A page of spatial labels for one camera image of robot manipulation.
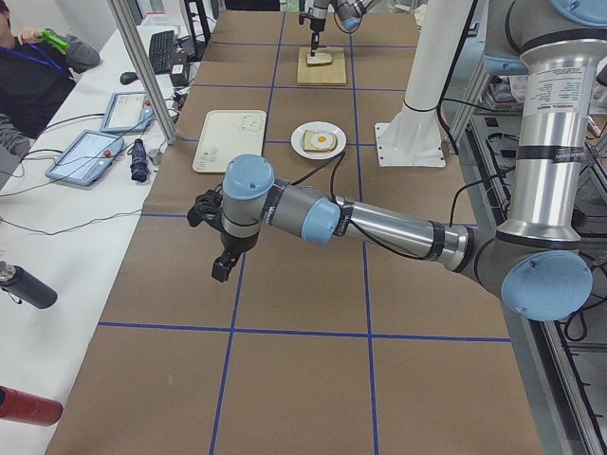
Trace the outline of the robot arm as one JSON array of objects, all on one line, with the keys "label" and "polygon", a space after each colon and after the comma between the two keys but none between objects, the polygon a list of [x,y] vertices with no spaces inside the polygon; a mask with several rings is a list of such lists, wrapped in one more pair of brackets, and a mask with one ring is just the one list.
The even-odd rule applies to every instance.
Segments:
[{"label": "robot arm", "polygon": [[518,58],[528,71],[514,192],[493,232],[324,196],[279,179],[258,155],[240,155],[229,163],[208,219],[224,247],[212,276],[225,281],[255,246],[261,225],[269,225],[315,244],[357,236],[401,257],[439,262],[528,319],[558,320],[579,310],[593,277],[571,221],[592,85],[606,55],[606,5],[493,1],[486,53]]},{"label": "robot arm", "polygon": [[378,0],[346,1],[346,0],[317,0],[307,11],[300,12],[300,24],[305,19],[310,21],[312,31],[310,55],[315,56],[320,45],[320,35],[325,29],[329,8],[334,10],[346,32],[353,32],[359,26],[362,17],[378,4]]}]

